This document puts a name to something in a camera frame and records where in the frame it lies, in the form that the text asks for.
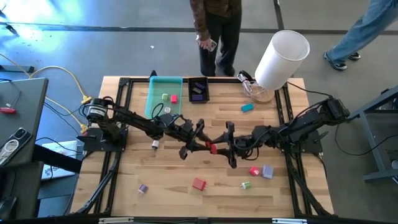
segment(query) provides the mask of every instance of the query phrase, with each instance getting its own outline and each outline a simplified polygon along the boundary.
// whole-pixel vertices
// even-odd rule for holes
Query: person
[[[358,53],[398,18],[398,0],[370,0],[368,11],[356,21],[343,39],[323,58],[339,71],[347,69],[345,60],[359,60]]]
[[[190,0],[195,20],[195,30],[199,36],[200,71],[207,77],[218,72],[233,76],[233,62],[239,43],[242,21],[241,0]],[[218,44],[221,38],[221,56],[217,59],[217,48],[212,52],[211,40]]]

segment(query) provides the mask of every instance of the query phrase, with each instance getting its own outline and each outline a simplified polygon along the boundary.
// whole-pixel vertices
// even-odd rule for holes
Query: gray floor
[[[9,1],[4,10],[12,22],[192,27],[192,14],[185,0],[120,0],[117,3],[111,0],[52,0],[53,5],[46,1],[20,2]],[[365,0],[280,1],[286,29],[314,30],[349,29],[366,9],[367,3]],[[243,28],[277,28],[272,0],[243,0],[243,5]],[[157,70],[159,75],[200,75],[195,34],[191,32],[39,31],[24,26],[16,28],[20,38],[12,38],[7,30],[0,30],[0,52],[21,65],[65,67],[76,74],[91,96],[98,94],[105,75],[149,75],[152,70]],[[389,29],[398,30],[398,24],[391,25]],[[253,74],[271,37],[272,34],[241,34],[235,68]],[[306,38],[311,52],[295,77],[304,78],[308,89],[340,98],[351,111],[377,97],[384,89],[398,84],[398,36],[378,37],[361,51],[363,58],[360,61],[348,63],[345,72],[334,71],[322,59],[322,53],[336,44],[341,35],[306,35]],[[3,58],[0,58],[0,63],[8,64]],[[71,110],[79,107],[81,95],[66,73],[47,70],[39,76],[50,79],[48,96]],[[26,78],[19,73],[2,73],[0,77]],[[308,97],[311,103],[322,99],[318,95]],[[72,118],[68,121],[79,128]],[[362,176],[376,171],[372,155],[347,156],[334,143],[335,128],[325,127],[322,130],[330,131],[322,144],[336,214],[348,218],[398,222],[398,185],[392,180],[365,184]],[[70,127],[44,109],[38,138],[70,139],[73,134]],[[369,149],[361,124],[356,121],[341,126],[339,140],[342,147],[350,152]],[[44,183],[40,198],[69,194],[73,183],[73,178]],[[52,190],[54,185],[63,186],[62,190]],[[60,197],[59,201],[66,203],[67,200]],[[62,208],[57,210],[41,211],[40,214],[59,215],[63,212]]]

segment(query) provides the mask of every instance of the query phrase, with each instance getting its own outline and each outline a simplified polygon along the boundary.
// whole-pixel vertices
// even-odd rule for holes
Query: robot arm
[[[234,137],[234,124],[226,122],[227,132],[220,137],[211,140],[203,133],[205,122],[200,119],[195,129],[190,119],[182,115],[162,114],[146,119],[138,114],[116,106],[111,100],[94,99],[89,106],[86,118],[91,123],[97,123],[104,133],[104,138],[109,141],[117,141],[121,132],[116,123],[124,123],[145,131],[153,140],[159,140],[164,134],[184,142],[179,154],[181,159],[186,159],[188,151],[209,151],[212,154],[226,156],[232,168],[236,168],[235,155],[246,159],[248,151],[263,145],[283,148],[286,144],[298,145],[303,143],[308,135],[323,125],[336,125],[343,123],[349,116],[349,111],[340,100],[332,97],[312,105],[300,116],[291,122],[279,127],[256,126],[247,136]],[[113,117],[109,118],[108,110],[113,110]],[[175,124],[177,119],[184,120],[182,125]],[[196,138],[206,142],[206,146],[196,142]],[[215,144],[226,142],[228,149],[217,149]]]

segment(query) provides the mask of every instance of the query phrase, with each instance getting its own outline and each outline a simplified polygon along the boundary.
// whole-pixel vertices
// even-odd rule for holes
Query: smartphone
[[[22,149],[26,143],[32,138],[32,134],[24,128],[19,128],[6,143],[0,146],[0,166],[6,165],[17,152]]]
[[[214,49],[216,49],[217,43],[213,39],[210,39],[210,40],[211,40],[211,47],[207,48],[207,50],[212,52],[212,51],[214,51]]]

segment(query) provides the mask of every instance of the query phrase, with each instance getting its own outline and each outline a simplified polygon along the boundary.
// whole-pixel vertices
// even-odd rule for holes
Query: wooden table
[[[99,97],[116,98],[119,79],[120,77],[104,77]],[[301,78],[291,78],[289,81],[304,88]],[[243,94],[241,84],[210,83],[209,89],[210,101],[207,104],[194,105],[188,101],[188,88],[184,83],[181,113],[194,124],[203,118],[205,133],[211,139],[226,131],[226,121],[235,123],[235,136],[251,133],[255,125],[279,125],[275,99],[266,105],[255,105],[253,111],[243,113],[241,106],[251,100]],[[131,111],[144,115],[147,93],[148,83],[134,84]],[[294,115],[308,106],[304,91],[289,86],[289,94]],[[208,152],[188,153],[187,159],[181,160],[178,151],[183,143],[168,136],[161,140],[156,154],[151,149],[151,144],[152,139],[144,132],[129,128],[127,148],[122,154],[119,168],[112,216],[293,217],[285,158],[279,150],[264,146],[260,148],[256,161],[238,159],[238,168],[232,169],[224,156],[211,155]],[[103,152],[94,152],[83,161],[71,212],[82,207],[98,185],[103,157]],[[333,213],[321,162],[312,154],[304,154],[302,159],[309,189],[324,208]],[[262,167],[265,164],[274,167],[273,179],[252,177],[248,173],[249,167]],[[205,191],[192,188],[196,177],[207,181]],[[253,188],[240,189],[239,185],[246,181],[250,181]],[[137,189],[141,184],[149,186],[149,190],[145,195],[139,196]],[[108,189],[105,191],[103,207],[108,198]],[[300,207],[304,211],[301,191],[297,192]]]

